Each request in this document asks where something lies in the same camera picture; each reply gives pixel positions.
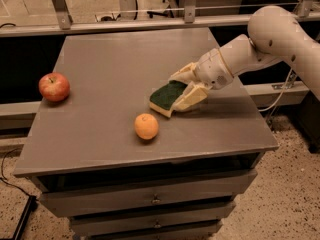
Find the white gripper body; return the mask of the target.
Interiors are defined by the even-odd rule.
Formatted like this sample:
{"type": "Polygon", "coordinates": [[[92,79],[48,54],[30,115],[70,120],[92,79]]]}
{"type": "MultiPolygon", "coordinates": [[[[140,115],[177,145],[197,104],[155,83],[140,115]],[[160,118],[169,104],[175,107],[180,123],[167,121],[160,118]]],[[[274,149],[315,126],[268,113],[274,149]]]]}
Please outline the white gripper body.
{"type": "Polygon", "coordinates": [[[200,57],[195,74],[200,82],[214,90],[222,89],[233,81],[219,49],[212,49],[200,57]]]}

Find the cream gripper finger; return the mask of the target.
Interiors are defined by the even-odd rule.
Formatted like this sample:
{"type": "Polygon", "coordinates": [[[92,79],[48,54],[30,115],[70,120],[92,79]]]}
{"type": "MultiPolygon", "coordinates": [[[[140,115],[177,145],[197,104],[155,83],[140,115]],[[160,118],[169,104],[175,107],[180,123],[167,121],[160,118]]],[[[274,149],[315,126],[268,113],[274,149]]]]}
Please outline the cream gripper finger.
{"type": "Polygon", "coordinates": [[[187,111],[208,97],[209,89],[202,83],[190,82],[182,94],[173,102],[172,111],[187,111]]]}
{"type": "Polygon", "coordinates": [[[184,66],[183,68],[179,69],[177,72],[172,74],[169,77],[170,81],[178,81],[184,84],[189,84],[190,82],[195,82],[198,80],[195,74],[196,64],[191,62],[184,66]]]}

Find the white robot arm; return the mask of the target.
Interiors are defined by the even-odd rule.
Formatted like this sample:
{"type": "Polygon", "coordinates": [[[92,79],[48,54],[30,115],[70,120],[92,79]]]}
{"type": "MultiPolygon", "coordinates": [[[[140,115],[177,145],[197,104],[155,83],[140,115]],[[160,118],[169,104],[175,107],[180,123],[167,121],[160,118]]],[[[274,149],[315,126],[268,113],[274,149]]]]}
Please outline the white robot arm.
{"type": "Polygon", "coordinates": [[[186,85],[171,110],[185,111],[206,99],[211,89],[219,90],[238,75],[280,61],[320,98],[320,43],[306,34],[290,12],[278,6],[263,7],[250,17],[247,31],[170,77],[186,85]]]}

